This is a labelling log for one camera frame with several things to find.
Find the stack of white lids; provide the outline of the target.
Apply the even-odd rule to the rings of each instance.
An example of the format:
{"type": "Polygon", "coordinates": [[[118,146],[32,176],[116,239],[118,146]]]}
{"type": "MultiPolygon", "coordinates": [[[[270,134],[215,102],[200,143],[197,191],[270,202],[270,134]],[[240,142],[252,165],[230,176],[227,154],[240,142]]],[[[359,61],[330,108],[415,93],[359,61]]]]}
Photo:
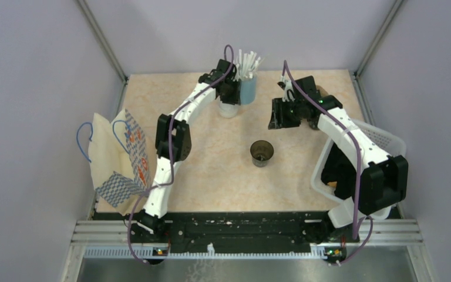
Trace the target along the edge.
{"type": "Polygon", "coordinates": [[[240,105],[231,105],[223,102],[218,104],[218,112],[221,117],[230,119],[237,116],[240,105]]]}

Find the single dark coffee cup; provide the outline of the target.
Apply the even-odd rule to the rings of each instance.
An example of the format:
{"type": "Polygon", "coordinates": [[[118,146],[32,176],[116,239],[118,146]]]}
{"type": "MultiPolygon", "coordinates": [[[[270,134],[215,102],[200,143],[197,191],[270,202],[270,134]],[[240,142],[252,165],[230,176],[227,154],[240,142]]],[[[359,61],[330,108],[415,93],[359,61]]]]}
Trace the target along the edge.
{"type": "Polygon", "coordinates": [[[265,167],[274,155],[273,145],[266,140],[257,140],[250,146],[253,165],[265,167]]]}

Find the stack of black cups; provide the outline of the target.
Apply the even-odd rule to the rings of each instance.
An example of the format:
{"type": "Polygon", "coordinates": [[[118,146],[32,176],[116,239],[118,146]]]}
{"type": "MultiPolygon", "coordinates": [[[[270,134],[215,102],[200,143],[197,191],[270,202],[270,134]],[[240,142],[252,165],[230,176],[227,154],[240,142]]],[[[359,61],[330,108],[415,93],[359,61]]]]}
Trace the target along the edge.
{"type": "Polygon", "coordinates": [[[308,119],[307,122],[312,130],[319,130],[318,119],[308,119]]]}

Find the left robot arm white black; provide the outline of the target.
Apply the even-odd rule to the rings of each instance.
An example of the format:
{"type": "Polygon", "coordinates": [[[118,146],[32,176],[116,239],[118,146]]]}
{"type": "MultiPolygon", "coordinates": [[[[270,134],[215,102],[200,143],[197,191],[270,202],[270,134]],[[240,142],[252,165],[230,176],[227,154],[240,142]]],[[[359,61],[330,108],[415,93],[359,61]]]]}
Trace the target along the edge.
{"type": "Polygon", "coordinates": [[[217,98],[225,98],[234,105],[240,102],[240,81],[235,78],[235,64],[220,59],[217,67],[201,75],[192,93],[169,114],[161,114],[157,121],[155,148],[156,173],[142,210],[137,213],[143,236],[151,243],[164,237],[163,216],[179,166],[192,149],[191,124],[201,111],[217,98]]]}

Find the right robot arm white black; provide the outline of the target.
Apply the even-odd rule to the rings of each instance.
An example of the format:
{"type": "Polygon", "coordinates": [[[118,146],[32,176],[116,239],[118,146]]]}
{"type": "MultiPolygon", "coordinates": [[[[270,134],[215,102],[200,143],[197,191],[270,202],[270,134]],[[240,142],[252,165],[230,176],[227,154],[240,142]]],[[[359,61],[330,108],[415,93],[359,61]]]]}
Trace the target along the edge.
{"type": "Polygon", "coordinates": [[[312,129],[328,136],[325,163],[315,171],[323,184],[336,184],[334,197],[339,205],[328,212],[321,235],[338,241],[348,225],[371,216],[387,218],[392,205],[406,197],[409,164],[400,152],[388,152],[369,137],[367,124],[351,119],[334,96],[323,96],[313,76],[293,80],[281,76],[278,85],[284,94],[272,100],[269,129],[298,127],[306,120],[312,129]]]}

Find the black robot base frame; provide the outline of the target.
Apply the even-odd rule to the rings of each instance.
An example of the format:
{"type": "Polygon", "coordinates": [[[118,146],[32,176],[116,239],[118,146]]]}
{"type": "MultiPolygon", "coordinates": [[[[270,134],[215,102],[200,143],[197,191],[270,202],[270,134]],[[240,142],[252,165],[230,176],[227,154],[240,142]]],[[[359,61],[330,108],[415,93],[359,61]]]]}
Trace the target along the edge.
{"type": "Polygon", "coordinates": [[[93,219],[131,225],[132,244],[168,243],[172,253],[201,253],[209,244],[225,254],[303,253],[312,244],[357,242],[351,226],[330,227],[325,211],[170,212],[158,220],[96,212],[93,219]]]}

